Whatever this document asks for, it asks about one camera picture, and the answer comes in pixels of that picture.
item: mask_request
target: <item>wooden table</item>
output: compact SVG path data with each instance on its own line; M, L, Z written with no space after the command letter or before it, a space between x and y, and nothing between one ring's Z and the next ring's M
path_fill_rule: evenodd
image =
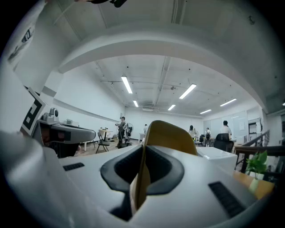
M238 180L240 183L245 185L247 188L249 188L251 181L253 180L252 176L246 175L244 173L238 172L234 170L233 177ZM266 194L269 194L272 192L274 188L274 184L265 180L259 180L257 189L254 193L254 195L257 197L257 199L261 199Z

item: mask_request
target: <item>black office chair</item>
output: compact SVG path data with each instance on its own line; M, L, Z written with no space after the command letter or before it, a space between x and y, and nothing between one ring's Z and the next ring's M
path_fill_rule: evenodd
M228 134L218 134L214 142L214 147L231 153L234 142L229 140Z
M99 144L98 144L98 148L97 148L95 154L97 154L97 151L98 151L98 149L99 149L100 146L103 146L105 152L109 151L107 147L110 145L110 143L109 143L109 142L106 142L106 141L103 141L103 138L102 138L102 135L101 135L100 132L98 132L98 137L99 137Z

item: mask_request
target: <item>green plant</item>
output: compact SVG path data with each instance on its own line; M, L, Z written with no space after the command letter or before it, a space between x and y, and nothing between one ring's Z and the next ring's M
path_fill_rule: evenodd
M263 173L266 170L265 162L267 160L267 151L263 153L256 153L252 159L246 159L248 164L246 167L247 174L251 171L255 172L255 179L257 179L257 173Z

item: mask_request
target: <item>fluorescent ceiling light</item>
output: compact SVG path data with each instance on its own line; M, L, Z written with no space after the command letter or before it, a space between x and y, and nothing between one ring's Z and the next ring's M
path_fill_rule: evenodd
M212 109L209 109L207 111L201 112L200 114L203 114L203 113L206 113L206 112L210 112L210 111L212 111Z
M229 104L229 103L231 103L231 102L234 102L235 100L236 100L236 99L232 99L231 101L226 102L226 103L224 103L224 104L222 104L222 105L220 105L220 106L222 107L222 106L227 105L227 104Z
M192 85L185 91L185 93L183 93L183 94L181 95L181 97L179 97L179 99L183 99L184 97L186 97L187 94L190 93L196 86L197 86L197 85L192 84Z
M127 89L128 92L129 92L129 94L132 94L133 92L132 92L132 90L130 89L130 85L129 85L129 82L128 82L126 76L122 76L122 80L123 80L123 82L124 82L124 84L125 84L125 86L126 86L126 89Z
M175 105L171 105L171 107L168 109L168 111L170 111L171 109L173 109L175 107Z
M135 105L136 107L138 107L137 101L133 101L133 102L134 102L134 105Z

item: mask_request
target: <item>railing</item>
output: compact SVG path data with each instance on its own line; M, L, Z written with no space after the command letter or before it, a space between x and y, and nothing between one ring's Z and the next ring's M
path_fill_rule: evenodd
M248 159L250 155L254 155L256 152L262 153L267 151L268 156L285 156L285 146L268 147L268 142L269 130L242 146L235 147L235 153L237 155L236 166L242 163L240 172L245 173L247 167L246 159ZM244 154L244 157L241 160L239 160L240 154ZM282 169L282 173L264 172L264 179L268 179L269 176L277 179L284 178L285 174L283 171L284 169Z
M249 142L246 142L245 144L242 145L243 146L252 146L253 144L256 146L256 147L266 147L268 145L268 142L269 142L269 130L266 131L265 133L263 133L262 135L254 138L253 140L249 141Z

